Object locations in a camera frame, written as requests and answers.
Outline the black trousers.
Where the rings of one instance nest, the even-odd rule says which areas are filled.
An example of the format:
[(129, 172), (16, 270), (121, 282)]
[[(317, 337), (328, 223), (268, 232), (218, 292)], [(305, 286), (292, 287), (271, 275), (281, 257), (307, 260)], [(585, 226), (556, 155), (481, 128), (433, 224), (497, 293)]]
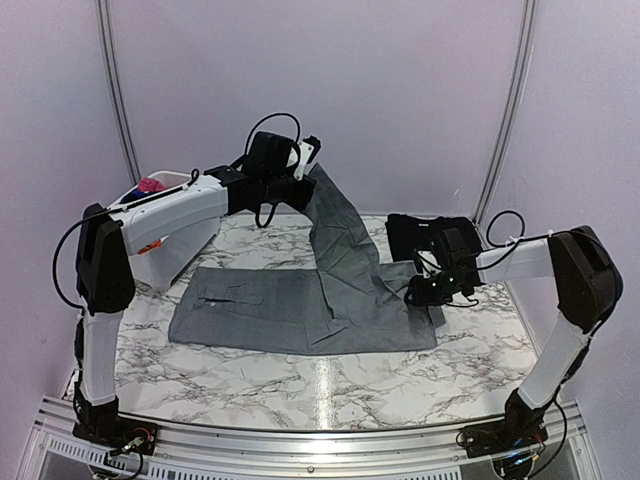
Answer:
[(430, 251), (430, 239), (445, 230), (455, 228), (472, 253), (482, 251), (480, 237), (466, 217), (436, 217), (421, 219), (392, 213), (385, 222), (388, 244), (394, 262), (412, 259), (415, 249)]

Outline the grey garment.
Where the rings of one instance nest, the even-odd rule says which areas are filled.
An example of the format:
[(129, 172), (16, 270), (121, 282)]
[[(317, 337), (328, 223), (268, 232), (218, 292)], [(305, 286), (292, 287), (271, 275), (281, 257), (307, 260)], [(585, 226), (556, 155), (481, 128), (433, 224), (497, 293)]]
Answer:
[(174, 343), (291, 355), (433, 349), (440, 315), (407, 304), (416, 269), (383, 264), (352, 203), (320, 165), (304, 215), (313, 269), (199, 267), (174, 310)]

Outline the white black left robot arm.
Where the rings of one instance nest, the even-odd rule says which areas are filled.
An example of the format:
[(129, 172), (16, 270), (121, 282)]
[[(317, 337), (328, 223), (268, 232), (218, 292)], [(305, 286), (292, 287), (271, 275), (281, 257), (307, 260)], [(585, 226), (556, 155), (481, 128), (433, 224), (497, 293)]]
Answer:
[(119, 324), (135, 295), (129, 258), (147, 245), (193, 225), (265, 204), (303, 211), (316, 186), (309, 175), (284, 171), (263, 177), (220, 166), (161, 193), (106, 209), (86, 208), (76, 256), (76, 289), (82, 301), (83, 350), (78, 402), (92, 410), (89, 431), (106, 445), (125, 438), (114, 370)]

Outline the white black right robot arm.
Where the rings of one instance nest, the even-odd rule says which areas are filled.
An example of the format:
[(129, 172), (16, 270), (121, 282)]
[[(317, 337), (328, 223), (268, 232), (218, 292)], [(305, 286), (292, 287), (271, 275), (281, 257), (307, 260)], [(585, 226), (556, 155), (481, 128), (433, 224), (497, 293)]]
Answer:
[(415, 307), (442, 306), (454, 295), (469, 297), (476, 288), (530, 278), (555, 282), (558, 317), (551, 337), (523, 383), (509, 396), (495, 438), (515, 448), (529, 437), (556, 399), (562, 385), (579, 370), (595, 333), (612, 315), (623, 280), (594, 230), (581, 226), (482, 252), (472, 251), (455, 229), (430, 242), (436, 262), (431, 273), (411, 278), (405, 293)]

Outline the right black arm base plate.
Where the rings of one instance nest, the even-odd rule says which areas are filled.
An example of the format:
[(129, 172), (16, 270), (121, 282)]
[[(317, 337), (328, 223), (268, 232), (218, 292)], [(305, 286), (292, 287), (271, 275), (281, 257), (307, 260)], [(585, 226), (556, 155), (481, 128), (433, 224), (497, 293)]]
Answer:
[(548, 439), (543, 424), (534, 424), (523, 432), (509, 433), (503, 420), (463, 427), (456, 436), (456, 444), (469, 458), (494, 455), (540, 445)]

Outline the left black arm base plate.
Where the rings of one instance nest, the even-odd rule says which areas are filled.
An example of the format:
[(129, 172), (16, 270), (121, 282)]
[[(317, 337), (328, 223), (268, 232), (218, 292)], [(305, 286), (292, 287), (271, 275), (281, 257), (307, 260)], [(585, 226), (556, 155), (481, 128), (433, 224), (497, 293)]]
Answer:
[(152, 455), (159, 434), (156, 423), (120, 416), (78, 421), (72, 431), (76, 438), (109, 447), (114, 454), (140, 452)]

